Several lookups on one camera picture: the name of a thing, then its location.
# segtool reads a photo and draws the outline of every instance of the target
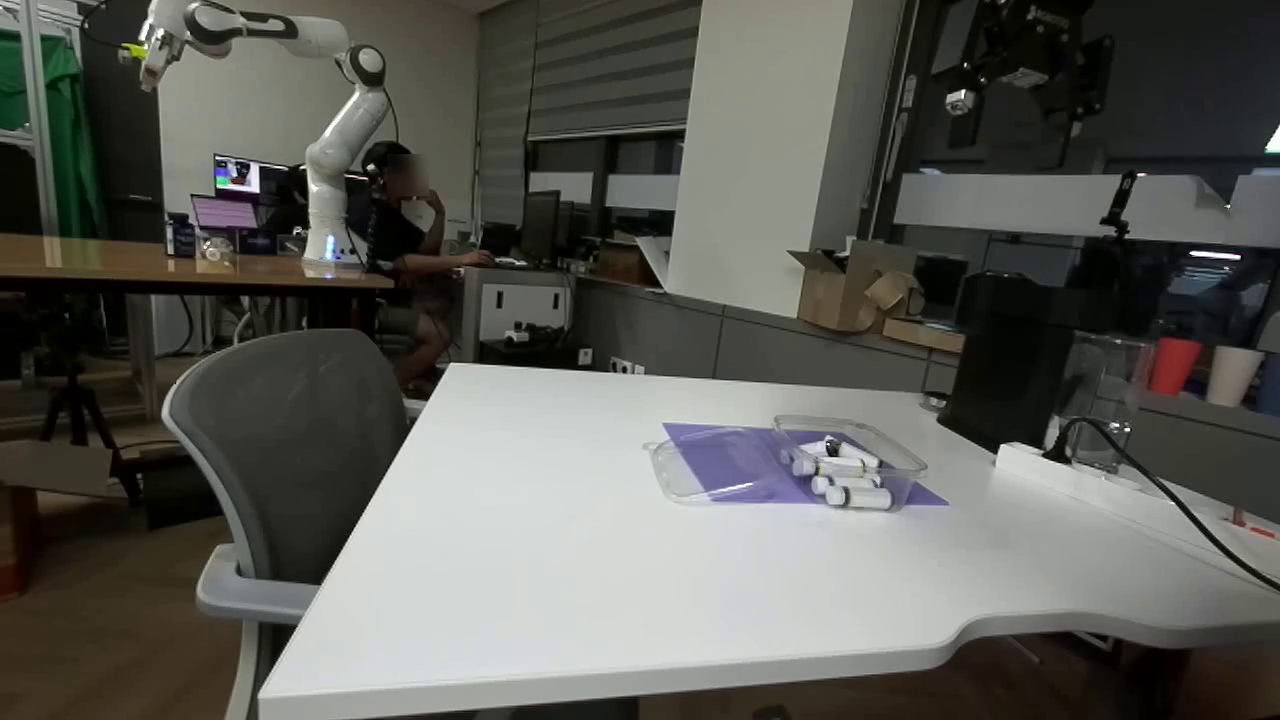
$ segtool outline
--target chair armrest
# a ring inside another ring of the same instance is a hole
[[[254,626],[301,626],[311,595],[316,585],[278,585],[240,576],[232,543],[211,547],[195,579],[201,611]]]

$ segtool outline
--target white table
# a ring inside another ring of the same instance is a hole
[[[686,508],[666,420],[864,416],[950,508]],[[993,456],[915,396],[451,367],[262,691],[280,717],[661,698],[943,666],[966,639],[1280,639],[1280,595]]]

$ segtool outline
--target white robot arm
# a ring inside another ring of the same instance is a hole
[[[384,52],[354,45],[350,27],[325,18],[240,12],[217,0],[153,0],[141,45],[128,55],[141,65],[141,90],[153,92],[185,48],[230,55],[238,39],[278,39],[297,55],[336,62],[355,84],[350,105],[303,151],[311,225],[303,263],[360,263],[350,234],[343,174],[387,116]]]

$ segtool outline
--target chair backrest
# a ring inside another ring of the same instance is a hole
[[[355,529],[408,411],[360,332],[283,332],[189,367],[163,426],[211,485],[240,572],[316,585]]]

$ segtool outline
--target white wall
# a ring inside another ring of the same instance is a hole
[[[671,294],[797,315],[793,247],[851,234],[904,0],[704,0]]]
[[[858,0],[704,0],[671,294],[797,315]]]
[[[355,45],[387,52],[399,139],[422,181],[448,204],[448,225],[473,225],[477,151],[477,18],[444,0],[240,0],[238,9],[332,18]],[[330,62],[297,62],[278,45],[238,45],[230,62],[189,52],[160,84],[163,204],[210,194],[210,158],[232,151],[297,163],[350,100]]]

